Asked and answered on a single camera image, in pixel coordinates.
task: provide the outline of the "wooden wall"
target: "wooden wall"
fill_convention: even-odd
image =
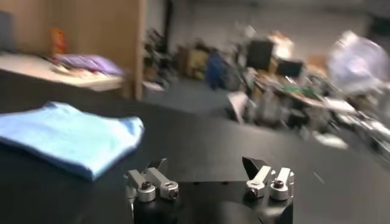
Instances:
[[[47,0],[0,0],[0,10],[13,15],[14,37],[23,52],[50,52],[50,20]]]
[[[50,53],[58,27],[69,53],[99,54],[131,71],[126,88],[140,98],[146,0],[0,0],[0,10],[13,14],[21,50]]]

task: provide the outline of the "black table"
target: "black table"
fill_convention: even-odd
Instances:
[[[95,183],[0,144],[2,224],[130,223],[122,178],[126,170],[167,157],[168,177],[176,181],[246,180],[242,156],[293,169],[295,223],[390,223],[389,174],[359,151],[0,72],[0,113],[39,108],[52,100],[101,116],[139,116],[146,127],[142,143]]]

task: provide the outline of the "white wall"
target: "white wall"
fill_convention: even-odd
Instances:
[[[210,4],[187,2],[176,5],[176,12],[182,9],[188,13],[175,14],[180,27],[174,29],[173,44],[190,43],[203,38],[207,44],[226,49],[232,38],[235,21],[250,23],[259,36],[272,30],[279,30],[295,43],[294,57],[305,58],[311,54],[323,54],[329,50],[338,36],[345,30],[363,34],[366,27],[364,13],[301,7],[249,7],[249,4]]]
[[[153,28],[163,34],[164,21],[165,0],[147,0],[146,30]]]

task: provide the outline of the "white plastic bag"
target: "white plastic bag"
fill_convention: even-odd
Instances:
[[[346,32],[329,59],[331,83],[346,95],[365,93],[390,81],[387,53],[374,42]]]

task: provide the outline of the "electronic equipment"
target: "electronic equipment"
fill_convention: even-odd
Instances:
[[[247,50],[247,68],[268,71],[275,44],[270,40],[253,40]]]
[[[160,172],[161,164],[154,165],[125,176],[134,224],[293,223],[289,168],[276,172],[262,160],[243,158],[249,181],[177,183]]]
[[[278,61],[278,67],[276,69],[276,74],[284,77],[298,79],[303,69],[302,61],[290,61],[280,59]]]

